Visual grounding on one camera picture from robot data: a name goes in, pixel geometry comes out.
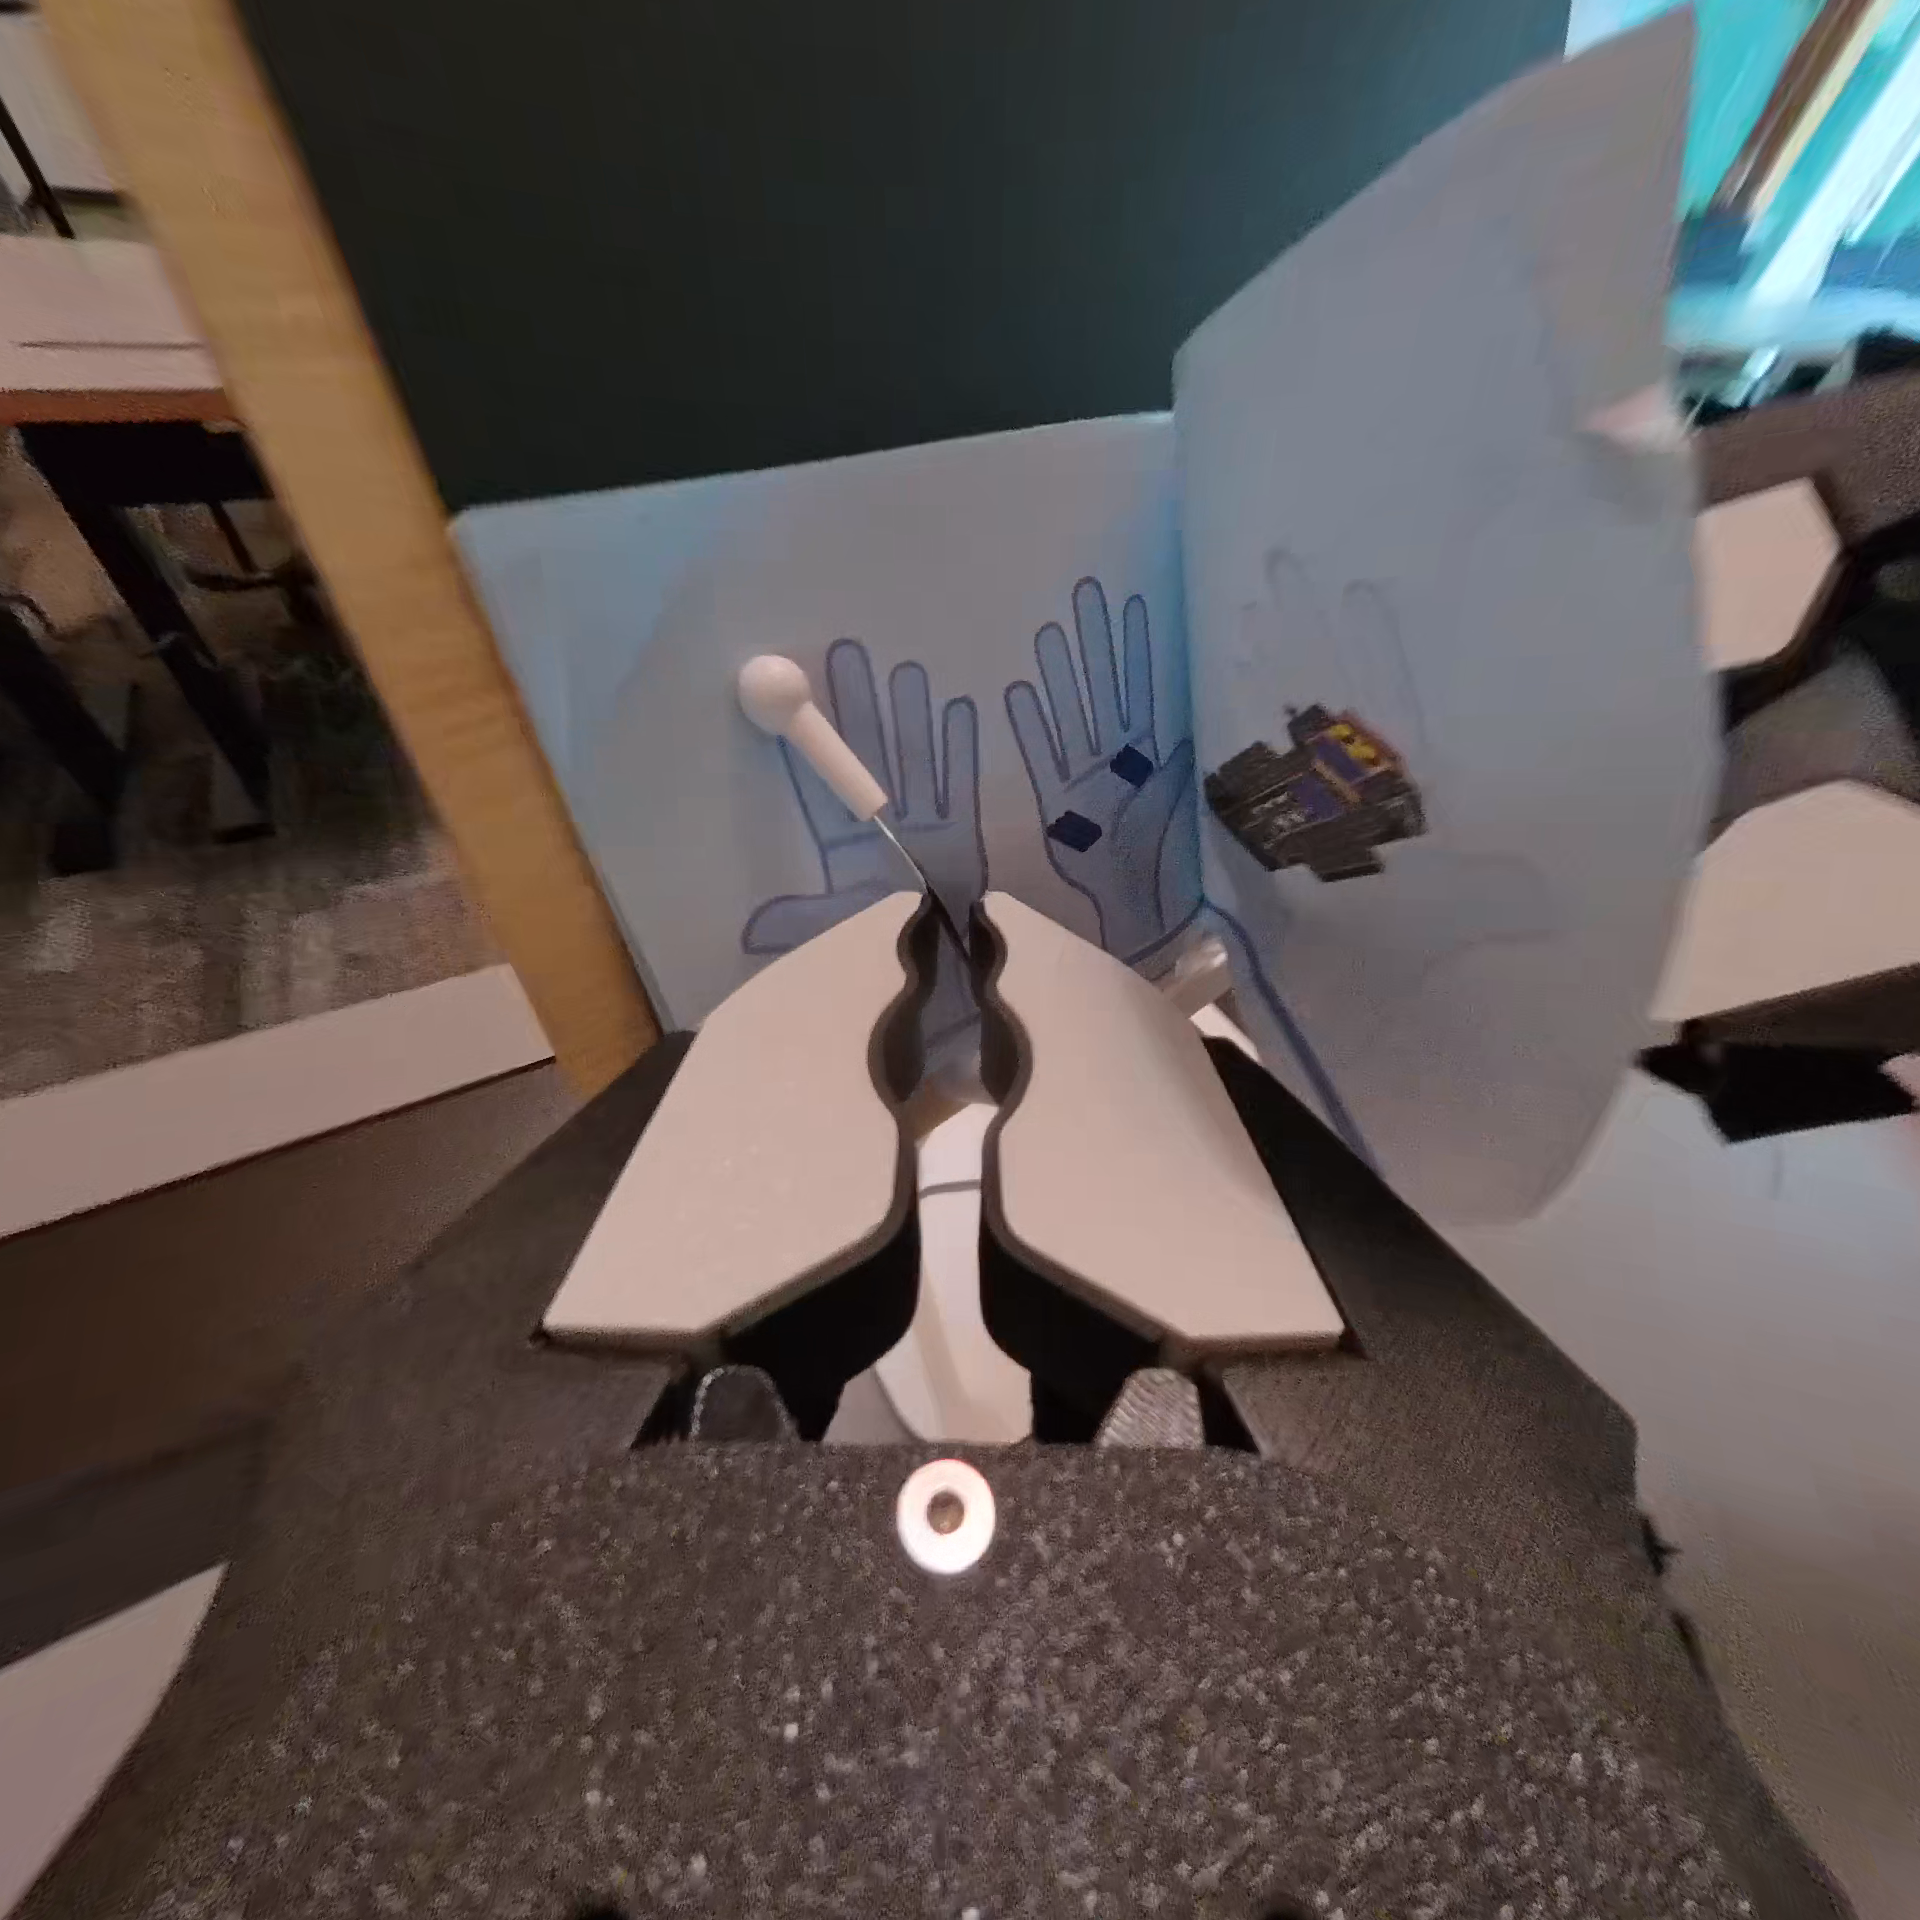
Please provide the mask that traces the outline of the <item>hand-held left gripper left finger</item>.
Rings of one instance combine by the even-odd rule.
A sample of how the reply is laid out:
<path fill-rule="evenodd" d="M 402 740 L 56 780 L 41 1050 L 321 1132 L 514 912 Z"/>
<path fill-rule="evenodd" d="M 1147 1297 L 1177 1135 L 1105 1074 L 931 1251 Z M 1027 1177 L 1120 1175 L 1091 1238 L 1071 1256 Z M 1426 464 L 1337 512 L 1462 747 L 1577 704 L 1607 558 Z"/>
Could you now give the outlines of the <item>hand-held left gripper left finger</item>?
<path fill-rule="evenodd" d="M 715 1349 L 868 1259 L 903 1224 L 903 1108 L 941 919 L 892 891 L 745 979 L 691 1034 L 543 1331 Z"/>

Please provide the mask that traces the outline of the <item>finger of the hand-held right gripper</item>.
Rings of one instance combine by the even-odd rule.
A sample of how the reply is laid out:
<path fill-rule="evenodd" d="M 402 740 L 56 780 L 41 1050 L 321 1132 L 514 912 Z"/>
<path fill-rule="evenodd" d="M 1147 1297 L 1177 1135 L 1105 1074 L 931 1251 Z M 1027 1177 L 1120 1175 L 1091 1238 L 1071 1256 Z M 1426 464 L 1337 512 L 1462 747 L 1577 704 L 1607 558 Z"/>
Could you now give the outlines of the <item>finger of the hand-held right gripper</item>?
<path fill-rule="evenodd" d="M 1719 683 L 1771 683 L 1814 652 L 1840 537 L 1814 477 L 1705 505 L 1691 524 L 1699 644 Z"/>
<path fill-rule="evenodd" d="M 1691 865 L 1651 1022 L 1916 965 L 1916 804 L 1831 780 L 1736 817 Z"/>

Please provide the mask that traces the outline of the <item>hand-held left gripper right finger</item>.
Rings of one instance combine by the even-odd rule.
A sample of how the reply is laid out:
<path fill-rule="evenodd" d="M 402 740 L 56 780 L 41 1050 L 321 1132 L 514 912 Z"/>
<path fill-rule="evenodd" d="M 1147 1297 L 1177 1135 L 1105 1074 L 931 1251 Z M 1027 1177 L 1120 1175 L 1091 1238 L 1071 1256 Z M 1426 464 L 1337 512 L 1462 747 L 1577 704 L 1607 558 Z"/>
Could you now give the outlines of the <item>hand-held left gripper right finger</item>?
<path fill-rule="evenodd" d="M 1173 1359 L 1335 1349 L 1346 1320 L 1175 994 L 1004 891 L 973 929 L 980 1220 L 1013 1259 Z"/>

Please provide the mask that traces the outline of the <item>lego instruction booklet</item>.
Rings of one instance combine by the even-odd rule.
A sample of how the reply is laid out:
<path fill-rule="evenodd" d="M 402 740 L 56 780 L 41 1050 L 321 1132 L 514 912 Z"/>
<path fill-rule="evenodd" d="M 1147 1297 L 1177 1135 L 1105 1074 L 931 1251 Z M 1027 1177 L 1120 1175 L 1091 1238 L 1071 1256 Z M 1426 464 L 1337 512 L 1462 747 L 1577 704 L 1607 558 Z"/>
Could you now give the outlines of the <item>lego instruction booklet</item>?
<path fill-rule="evenodd" d="M 1142 976 L 1437 1224 L 1546 1207 L 1647 1046 L 1716 780 L 1667 406 L 1694 24 L 1431 133 L 1228 296 L 1173 410 L 450 521 L 667 1026 L 909 886 L 737 674 L 790 659 L 964 919 Z"/>

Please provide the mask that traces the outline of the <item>white book stand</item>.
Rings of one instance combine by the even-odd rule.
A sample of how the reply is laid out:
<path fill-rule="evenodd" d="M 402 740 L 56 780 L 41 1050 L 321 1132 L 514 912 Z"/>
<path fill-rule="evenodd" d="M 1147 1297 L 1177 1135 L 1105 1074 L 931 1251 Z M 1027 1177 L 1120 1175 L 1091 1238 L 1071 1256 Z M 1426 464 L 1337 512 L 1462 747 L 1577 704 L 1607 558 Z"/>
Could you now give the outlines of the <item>white book stand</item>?
<path fill-rule="evenodd" d="M 372 587 L 397 488 L 470 532 L 588 505 L 1037 483 L 1149 439 L 1214 596 L 1201 708 L 1331 665 L 1236 636 L 1265 545 L 1383 587 L 1443 832 L 1323 906 L 1224 843 L 1262 1040 L 1323 1132 L 1309 1251 L 1359 1308 L 1323 1362 L 1412 1424 L 1563 1359 L 1418 1207 L 1536 1203 L 1592 1123 L 1573 952 L 1563 610 L 1609 521 L 1573 419 L 1581 88 L 1563 2 L 51 2 L 56 49 L 304 532 Z M 1543 740 L 1512 769 L 1496 721 Z"/>

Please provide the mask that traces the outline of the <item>brown topped desk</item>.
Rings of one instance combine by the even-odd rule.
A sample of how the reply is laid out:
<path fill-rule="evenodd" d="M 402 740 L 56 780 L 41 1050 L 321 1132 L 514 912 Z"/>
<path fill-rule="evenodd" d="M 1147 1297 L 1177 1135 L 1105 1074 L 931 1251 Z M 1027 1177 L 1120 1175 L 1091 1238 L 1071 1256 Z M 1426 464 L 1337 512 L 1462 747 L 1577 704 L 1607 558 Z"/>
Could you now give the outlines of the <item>brown topped desk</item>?
<path fill-rule="evenodd" d="M 176 580 L 272 592 L 321 616 L 321 576 L 299 548 L 261 566 L 236 528 L 227 508 L 274 504 L 274 488 L 154 246 L 3 237 L 3 430 L 201 727 L 214 843 L 272 836 L 272 752 L 250 680 L 214 659 Z M 236 572 L 170 572 L 155 558 L 132 514 L 179 505 L 213 518 Z"/>

